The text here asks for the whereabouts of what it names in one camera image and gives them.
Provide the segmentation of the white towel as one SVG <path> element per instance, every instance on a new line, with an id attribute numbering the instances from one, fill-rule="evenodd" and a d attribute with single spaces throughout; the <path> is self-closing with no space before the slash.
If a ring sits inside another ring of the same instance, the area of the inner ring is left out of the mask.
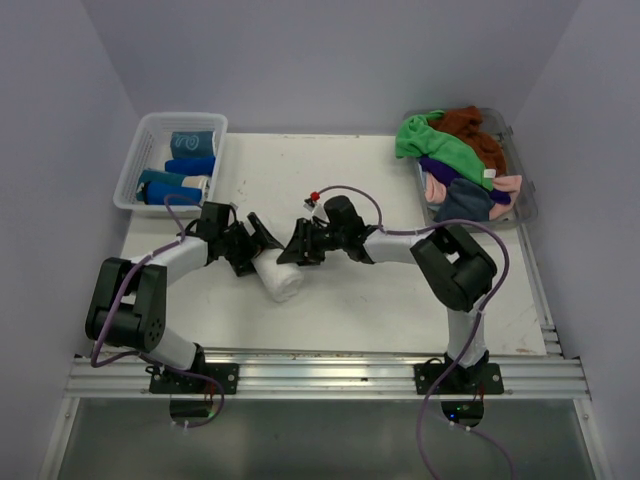
<path id="1" fill-rule="evenodd" d="M 266 249 L 252 264 L 271 298 L 283 303 L 293 298 L 301 288 L 304 274 L 296 264 L 278 264 L 282 249 Z"/>

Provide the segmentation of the green towel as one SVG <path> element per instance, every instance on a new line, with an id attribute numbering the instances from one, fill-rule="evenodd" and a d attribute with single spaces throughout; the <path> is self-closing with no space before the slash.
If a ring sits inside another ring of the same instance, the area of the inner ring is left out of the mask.
<path id="1" fill-rule="evenodd" d="M 467 180 L 489 191 L 493 190 L 492 179 L 485 176 L 485 164 L 474 150 L 455 136 L 429 125 L 430 120 L 440 119 L 443 115 L 443 110 L 434 110 L 405 119 L 395 137 L 395 156 L 428 156 L 453 168 Z"/>

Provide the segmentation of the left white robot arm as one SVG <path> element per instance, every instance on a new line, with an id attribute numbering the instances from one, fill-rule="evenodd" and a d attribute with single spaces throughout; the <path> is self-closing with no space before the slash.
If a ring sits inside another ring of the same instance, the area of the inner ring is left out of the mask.
<path id="1" fill-rule="evenodd" d="M 85 333 L 94 341 L 92 367 L 137 356 L 172 371 L 175 384 L 193 393 L 207 383 L 208 369 L 202 348 L 166 326 L 168 287 L 219 259 L 238 277 L 255 273 L 254 262 L 283 245 L 255 213 L 240 220 L 230 204 L 206 202 L 198 218 L 178 227 L 174 240 L 141 257 L 104 260 Z"/>

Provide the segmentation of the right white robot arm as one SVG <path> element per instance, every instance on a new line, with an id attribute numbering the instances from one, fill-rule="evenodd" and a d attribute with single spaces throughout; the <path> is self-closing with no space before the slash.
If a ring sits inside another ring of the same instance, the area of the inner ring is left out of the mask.
<path id="1" fill-rule="evenodd" d="M 480 369 L 489 359 L 484 310 L 497 274 L 494 260 L 459 224 L 400 235 L 365 223 L 344 195 L 330 198 L 323 208 L 323 219 L 314 216 L 296 221 L 277 262 L 317 266 L 328 252 L 342 251 L 362 264 L 417 266 L 447 311 L 447 384 L 457 392 L 470 391 L 480 382 Z"/>

